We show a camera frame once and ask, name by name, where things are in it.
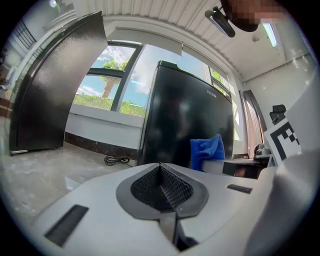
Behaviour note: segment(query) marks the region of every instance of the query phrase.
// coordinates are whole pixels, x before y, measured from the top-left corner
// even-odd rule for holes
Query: tree
[[[128,62],[125,61],[125,62],[122,62],[120,65],[117,65],[117,63],[114,60],[110,60],[109,62],[104,63],[104,67],[113,69],[113,70],[125,70],[127,63]],[[101,76],[100,78],[105,83],[102,97],[108,98],[112,88],[119,82],[119,78],[110,77],[110,76],[108,77]]]
[[[211,70],[211,75],[212,75],[215,79],[217,79],[219,82],[222,82],[222,81],[221,81],[220,74],[219,74],[217,71],[213,70],[212,68],[210,68],[210,70]]]

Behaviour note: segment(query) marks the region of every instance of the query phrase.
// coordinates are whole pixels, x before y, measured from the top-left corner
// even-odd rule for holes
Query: black and white tag
[[[278,165],[284,159],[301,152],[296,133],[286,118],[267,130],[264,135]]]

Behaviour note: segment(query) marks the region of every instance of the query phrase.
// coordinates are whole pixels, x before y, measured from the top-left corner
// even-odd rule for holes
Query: cable
[[[127,156],[116,157],[113,154],[107,154],[106,157],[104,158],[104,162],[107,166],[113,166],[116,163],[122,163],[127,166],[133,167],[130,164],[128,164],[129,161],[130,161],[130,158]]]

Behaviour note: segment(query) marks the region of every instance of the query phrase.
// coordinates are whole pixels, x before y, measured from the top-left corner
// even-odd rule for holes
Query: blue towel
[[[191,139],[191,168],[202,171],[203,160],[224,160],[225,148],[221,135],[210,139]]]

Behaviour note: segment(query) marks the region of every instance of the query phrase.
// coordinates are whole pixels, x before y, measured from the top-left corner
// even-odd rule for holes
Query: refrigerator door
[[[225,157],[234,141],[231,99],[177,65],[160,61],[155,71],[143,124],[138,165],[190,165],[191,139],[220,134]]]
[[[108,45],[101,11],[71,21],[49,39],[14,89],[11,152],[63,146],[77,89]]]

